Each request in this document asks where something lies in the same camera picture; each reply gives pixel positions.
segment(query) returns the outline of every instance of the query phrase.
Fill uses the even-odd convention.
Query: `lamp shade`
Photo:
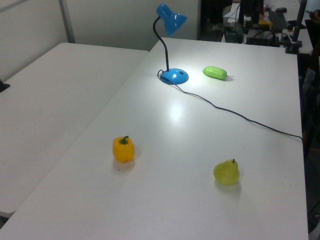
[[[165,31],[168,36],[174,34],[187,20],[186,16],[172,12],[164,3],[157,7],[156,13],[164,21]]]

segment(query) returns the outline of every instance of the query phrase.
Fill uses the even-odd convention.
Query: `lamp arm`
[[[162,42],[162,44],[164,46],[166,71],[169,72],[168,49],[167,49],[167,46],[166,46],[165,42],[162,40],[162,38],[160,37],[160,35],[156,31],[156,23],[158,22],[159,19],[160,19],[160,16],[158,16],[157,19],[154,21],[154,23],[153,23],[153,31],[154,31],[155,35],[158,37],[158,39]]]

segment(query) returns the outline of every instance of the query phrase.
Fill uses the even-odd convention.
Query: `desk lamp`
[[[161,39],[156,31],[156,23],[159,19],[162,19],[164,21],[166,34],[168,36],[171,36],[187,20],[187,17],[182,14],[172,12],[170,8],[164,3],[160,4],[157,7],[156,13],[158,14],[158,17],[153,23],[153,31],[164,46],[166,61],[166,71],[162,72],[160,79],[166,84],[183,84],[189,79],[189,76],[182,69],[169,68],[168,49],[165,42]]]

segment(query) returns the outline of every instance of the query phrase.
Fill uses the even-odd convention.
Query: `white tabletop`
[[[279,48],[165,38],[185,91],[301,135],[297,60]],[[227,70],[227,81],[202,73]],[[158,42],[46,178],[0,239],[307,240],[303,147],[162,83]],[[129,135],[134,162],[114,160]],[[215,181],[235,158],[240,180]]]
[[[62,43],[0,93],[0,216],[36,188],[147,55]]]

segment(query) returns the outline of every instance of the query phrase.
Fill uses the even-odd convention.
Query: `black cable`
[[[236,23],[237,23],[237,14],[238,14],[238,8],[240,7],[240,5],[236,8],[236,12],[235,12],[235,19],[234,19],[234,27],[236,27]]]
[[[233,14],[235,14],[235,12],[238,10],[239,7],[240,7],[240,4],[239,4],[239,6],[234,10],[234,12],[233,12],[230,16],[228,16],[228,18],[226,19],[226,21],[228,21],[229,18],[231,18],[231,16],[232,16]]]
[[[215,42],[218,40],[218,37],[221,36],[222,34],[222,31],[223,31],[223,27],[221,28],[221,30],[218,32],[216,38],[215,38]]]
[[[157,73],[157,76],[158,76],[159,79],[160,79],[159,73],[160,73],[161,71],[163,72],[163,70],[160,69],[160,70],[158,71],[158,73]],[[245,116],[243,116],[243,115],[241,115],[240,113],[237,113],[237,112],[235,112],[235,111],[229,110],[229,109],[227,109],[227,108],[223,108],[223,107],[216,106],[216,105],[214,105],[212,102],[210,102],[209,100],[205,99],[204,97],[202,97],[202,96],[200,96],[200,95],[197,95],[197,94],[194,94],[194,93],[192,93],[192,92],[186,92],[186,91],[182,90],[178,85],[176,85],[176,84],[175,84],[174,82],[172,82],[171,80],[168,79],[168,81],[170,81],[170,82],[175,86],[175,87],[174,87],[173,85],[168,84],[170,87],[173,87],[173,88],[179,90],[180,92],[182,92],[182,93],[184,93],[184,94],[186,94],[186,95],[190,95],[190,96],[196,97],[196,98],[198,98],[198,99],[201,99],[201,100],[207,102],[208,104],[212,105],[212,106],[215,107],[216,109],[224,110],[224,111],[227,111],[227,112],[229,112],[229,113],[238,115],[239,117],[247,120],[248,122],[251,122],[251,123],[254,123],[254,124],[258,124],[258,125],[260,125],[260,126],[262,126],[262,127],[265,127],[265,128],[267,128],[267,129],[270,129],[270,130],[275,131],[275,132],[280,133],[280,134],[285,134],[285,135],[288,135],[288,136],[292,136],[292,137],[295,137],[295,138],[299,138],[299,139],[301,139],[301,141],[303,141],[302,137],[300,137],[300,136],[298,136],[298,135],[293,135],[293,134],[290,134],[290,133],[286,133],[286,132],[284,132],[284,131],[277,130],[277,129],[275,129],[275,128],[272,128],[272,127],[270,127],[270,126],[264,125],[264,124],[262,124],[262,123],[260,123],[260,122],[255,121],[255,120],[251,120],[251,119],[249,119],[249,118],[247,118],[247,117],[245,117]]]

